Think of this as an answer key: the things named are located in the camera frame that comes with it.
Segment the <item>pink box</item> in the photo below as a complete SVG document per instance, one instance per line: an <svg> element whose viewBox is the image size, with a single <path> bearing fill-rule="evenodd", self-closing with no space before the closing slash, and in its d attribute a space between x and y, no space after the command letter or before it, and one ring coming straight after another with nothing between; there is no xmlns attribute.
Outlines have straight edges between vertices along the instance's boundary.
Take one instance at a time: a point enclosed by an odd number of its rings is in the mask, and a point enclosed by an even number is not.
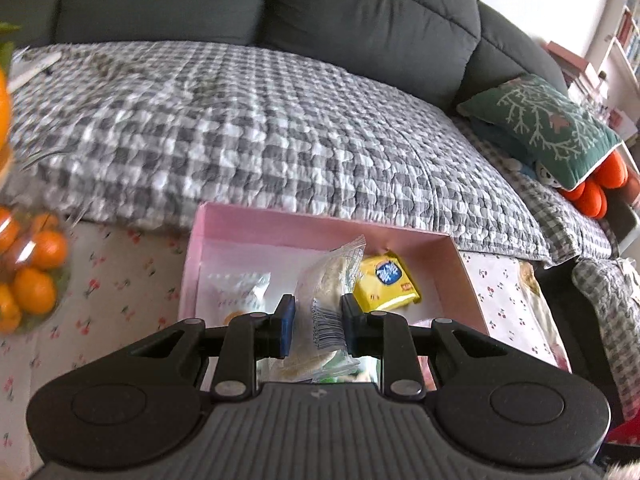
<svg viewBox="0 0 640 480"><path fill-rule="evenodd" d="M367 241L367 254L391 250L407 266L422 301L395 312L410 324L450 317L488 334L465 266L447 235L217 203L203 204L196 213L182 276L179 319L200 317L210 326L206 276L218 273L270 272L264 299L272 312L282 294L294 292L299 273L320 252L360 235Z"/></svg>

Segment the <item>fruit bowl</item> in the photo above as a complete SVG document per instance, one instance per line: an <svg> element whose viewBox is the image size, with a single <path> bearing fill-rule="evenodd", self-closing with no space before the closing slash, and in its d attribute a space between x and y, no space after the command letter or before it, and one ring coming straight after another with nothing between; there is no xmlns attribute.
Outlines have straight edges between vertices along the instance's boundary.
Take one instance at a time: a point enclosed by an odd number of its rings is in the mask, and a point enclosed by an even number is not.
<svg viewBox="0 0 640 480"><path fill-rule="evenodd" d="M20 334L60 304L70 275L70 239L66 222L42 205L34 176L2 168L0 185L0 334Z"/></svg>

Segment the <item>blue logo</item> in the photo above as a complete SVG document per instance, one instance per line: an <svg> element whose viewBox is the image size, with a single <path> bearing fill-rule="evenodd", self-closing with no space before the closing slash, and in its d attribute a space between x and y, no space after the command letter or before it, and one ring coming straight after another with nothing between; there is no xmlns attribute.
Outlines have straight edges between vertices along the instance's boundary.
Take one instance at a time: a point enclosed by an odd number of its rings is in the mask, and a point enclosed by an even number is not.
<svg viewBox="0 0 640 480"><path fill-rule="evenodd" d="M402 270L392 261L387 260L376 267L376 276L385 285L393 285L402 278Z"/></svg>

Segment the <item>green pillow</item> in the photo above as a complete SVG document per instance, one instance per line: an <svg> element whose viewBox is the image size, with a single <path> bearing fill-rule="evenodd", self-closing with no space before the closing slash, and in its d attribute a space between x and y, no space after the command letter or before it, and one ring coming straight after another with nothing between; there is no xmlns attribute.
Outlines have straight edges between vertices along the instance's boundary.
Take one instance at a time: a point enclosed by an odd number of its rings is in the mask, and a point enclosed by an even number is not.
<svg viewBox="0 0 640 480"><path fill-rule="evenodd" d="M622 142L611 128L534 74L480 92L460 103L458 112L501 126L567 190L584 181Z"/></svg>

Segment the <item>green leaf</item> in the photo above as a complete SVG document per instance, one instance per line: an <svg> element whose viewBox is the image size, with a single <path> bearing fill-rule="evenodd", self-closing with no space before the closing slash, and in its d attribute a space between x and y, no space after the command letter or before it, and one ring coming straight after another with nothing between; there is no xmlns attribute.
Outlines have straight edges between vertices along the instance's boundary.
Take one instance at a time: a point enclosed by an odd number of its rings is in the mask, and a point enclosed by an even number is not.
<svg viewBox="0 0 640 480"><path fill-rule="evenodd" d="M20 25L13 25L7 22L0 22L0 34L8 34L9 32L15 32L16 30L20 30L22 27Z"/></svg>
<svg viewBox="0 0 640 480"><path fill-rule="evenodd" d="M9 68L11 67L11 56L13 53L13 41L3 41L0 43L0 68L2 68L5 77L9 77Z"/></svg>

